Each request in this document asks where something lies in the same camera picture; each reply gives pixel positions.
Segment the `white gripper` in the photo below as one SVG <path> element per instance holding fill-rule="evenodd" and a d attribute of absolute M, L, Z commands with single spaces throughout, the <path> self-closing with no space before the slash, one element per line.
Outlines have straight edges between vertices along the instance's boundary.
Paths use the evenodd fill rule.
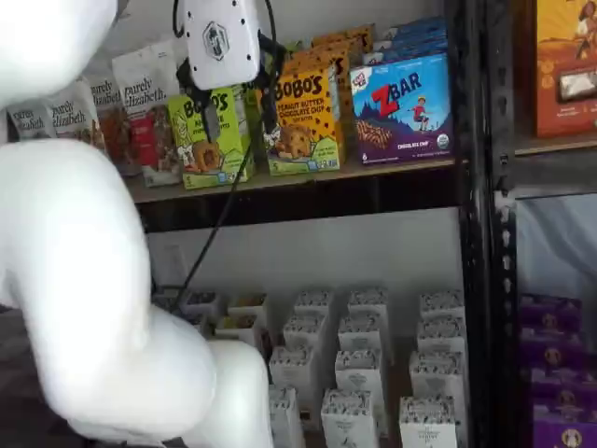
<path fill-rule="evenodd" d="M 254 80 L 261 91 L 261 120 L 266 134 L 277 127 L 276 87 L 286 49 L 260 32 L 254 0 L 187 0 L 183 3 L 187 58 L 176 70 L 184 94 L 201 115 L 207 140 L 220 136 L 212 90 Z M 260 52 L 272 57 L 270 69 Z"/>

